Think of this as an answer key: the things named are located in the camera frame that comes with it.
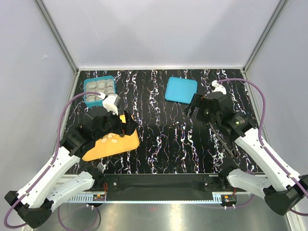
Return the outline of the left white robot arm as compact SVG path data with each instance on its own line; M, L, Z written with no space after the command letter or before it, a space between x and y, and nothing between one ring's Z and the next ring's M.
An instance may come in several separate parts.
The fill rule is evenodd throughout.
M36 174L18 191L9 191L4 199L15 210L25 225L35 229L44 224L61 204L86 190L100 190L105 186L103 174L96 167L87 166L75 178L61 186L58 180L77 163L96 141L114 133L120 137L132 135L138 123L130 112L124 112L125 121L103 107L93 107L85 113L83 121L68 131L59 148Z

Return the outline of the metal tongs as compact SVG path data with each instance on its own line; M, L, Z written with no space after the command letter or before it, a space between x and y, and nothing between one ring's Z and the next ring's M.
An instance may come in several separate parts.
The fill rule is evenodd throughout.
M232 158L235 159L237 156L237 151L235 149L230 149L229 145L223 140L223 138L219 135L218 131L213 127L211 123L209 123L209 127L211 130L214 132L216 138L220 141L221 145L225 148L227 151L228 155Z

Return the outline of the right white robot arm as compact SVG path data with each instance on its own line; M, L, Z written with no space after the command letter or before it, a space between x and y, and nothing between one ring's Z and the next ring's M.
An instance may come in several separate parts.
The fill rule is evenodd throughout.
M210 128L217 127L230 142L240 146L261 167L264 178L228 167L220 173L219 187L248 191L265 200L276 214L284 216L308 191L307 175L300 175L286 164L269 144L258 135L256 123L244 113L234 112L230 98L222 92L207 96L194 94L186 115L191 117L198 108L196 119Z

